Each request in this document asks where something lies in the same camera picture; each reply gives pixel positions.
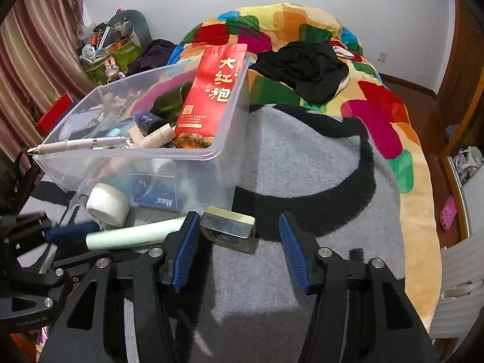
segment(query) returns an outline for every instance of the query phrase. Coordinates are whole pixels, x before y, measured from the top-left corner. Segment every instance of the clear plastic storage bin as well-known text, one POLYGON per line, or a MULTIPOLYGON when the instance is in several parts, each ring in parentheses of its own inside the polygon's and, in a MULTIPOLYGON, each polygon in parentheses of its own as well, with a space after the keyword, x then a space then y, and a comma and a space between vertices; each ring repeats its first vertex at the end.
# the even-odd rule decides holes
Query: clear plastic storage bin
MULTIPOLYGON (((92 132, 76 139, 105 136, 135 110, 149 110, 157 96, 193 81, 199 61, 188 61, 142 72, 91 91, 52 130, 44 143, 72 139, 90 114, 104 112, 92 132)), ((154 206, 202 213, 208 206, 231 209, 240 164, 244 158, 249 114, 246 59, 224 114, 207 149, 80 149, 35 156, 44 172, 63 190, 89 195, 88 181, 112 158, 126 159, 116 175, 100 180, 125 192, 137 203, 155 199, 154 206)))

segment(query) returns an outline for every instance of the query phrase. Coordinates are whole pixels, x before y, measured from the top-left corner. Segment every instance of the dark purple cloth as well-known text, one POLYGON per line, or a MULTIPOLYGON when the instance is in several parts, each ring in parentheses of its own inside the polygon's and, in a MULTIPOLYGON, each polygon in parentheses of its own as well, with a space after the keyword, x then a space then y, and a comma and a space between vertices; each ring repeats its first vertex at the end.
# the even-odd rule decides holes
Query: dark purple cloth
POLYGON ((127 76, 164 67, 175 48, 176 45, 170 41, 151 41, 136 60, 131 63, 127 76))

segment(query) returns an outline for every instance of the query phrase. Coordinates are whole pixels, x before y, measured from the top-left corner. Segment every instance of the pink shoe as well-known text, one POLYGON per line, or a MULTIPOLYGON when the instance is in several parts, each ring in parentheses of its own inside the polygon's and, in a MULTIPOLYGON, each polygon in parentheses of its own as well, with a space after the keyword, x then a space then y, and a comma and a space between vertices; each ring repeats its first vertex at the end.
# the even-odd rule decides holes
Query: pink shoe
POLYGON ((442 229, 447 232, 454 221, 457 214, 456 201, 453 196, 449 196, 444 203, 444 207, 440 211, 439 221, 442 229))

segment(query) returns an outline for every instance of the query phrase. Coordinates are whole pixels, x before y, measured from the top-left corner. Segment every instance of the wooden floor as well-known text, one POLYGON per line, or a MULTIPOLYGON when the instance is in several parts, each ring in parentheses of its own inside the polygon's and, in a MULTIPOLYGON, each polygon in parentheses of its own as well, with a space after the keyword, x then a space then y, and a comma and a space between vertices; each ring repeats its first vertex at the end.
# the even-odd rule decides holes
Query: wooden floor
POLYGON ((385 83, 406 105, 410 123, 417 133, 423 154, 427 160, 432 180, 434 196, 435 220, 437 223, 437 234, 439 235, 440 247, 451 247, 459 241, 459 232, 456 222, 452 224, 451 230, 444 232, 439 224, 439 213, 445 200, 451 195, 447 178, 439 162, 440 154, 443 152, 445 141, 445 127, 435 100, 419 91, 399 86, 398 84, 385 83))

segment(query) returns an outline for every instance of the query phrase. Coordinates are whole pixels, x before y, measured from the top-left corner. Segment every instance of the mint green tube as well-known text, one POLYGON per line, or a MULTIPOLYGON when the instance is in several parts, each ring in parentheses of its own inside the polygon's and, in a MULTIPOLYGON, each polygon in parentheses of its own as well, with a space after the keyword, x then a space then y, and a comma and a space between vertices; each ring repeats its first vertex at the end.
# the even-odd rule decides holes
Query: mint green tube
POLYGON ((86 235, 86 246, 89 250, 96 251, 161 243, 169 233, 179 231, 184 221, 185 217, 180 217, 138 227, 89 233, 86 235))

